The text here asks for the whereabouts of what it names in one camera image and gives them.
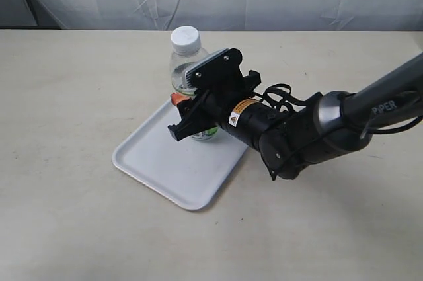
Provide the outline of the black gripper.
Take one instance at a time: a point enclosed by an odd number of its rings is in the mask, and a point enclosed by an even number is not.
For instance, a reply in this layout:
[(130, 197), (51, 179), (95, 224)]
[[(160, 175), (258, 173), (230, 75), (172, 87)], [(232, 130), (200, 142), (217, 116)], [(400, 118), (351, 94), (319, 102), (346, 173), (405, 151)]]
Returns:
[(260, 74), (250, 71), (243, 76), (240, 69), (196, 70), (192, 74), (195, 97), (171, 94), (181, 121), (168, 126), (170, 135), (181, 141), (194, 134), (218, 126), (257, 152), (260, 137), (268, 128), (262, 117), (268, 108), (254, 100), (254, 89), (261, 84)]

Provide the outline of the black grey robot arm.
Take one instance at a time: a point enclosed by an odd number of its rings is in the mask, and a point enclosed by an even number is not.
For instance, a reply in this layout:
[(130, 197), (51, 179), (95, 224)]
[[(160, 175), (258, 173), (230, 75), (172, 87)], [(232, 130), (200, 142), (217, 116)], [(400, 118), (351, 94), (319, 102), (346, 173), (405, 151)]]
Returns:
[(294, 179), (310, 165), (365, 148), (375, 134), (396, 134), (422, 121), (422, 56), (416, 56), (357, 93), (315, 93), (299, 100), (279, 83), (257, 93), (260, 74), (243, 75), (236, 48), (189, 67), (182, 80), (191, 99), (174, 100), (177, 140), (214, 126), (259, 152), (272, 178)]

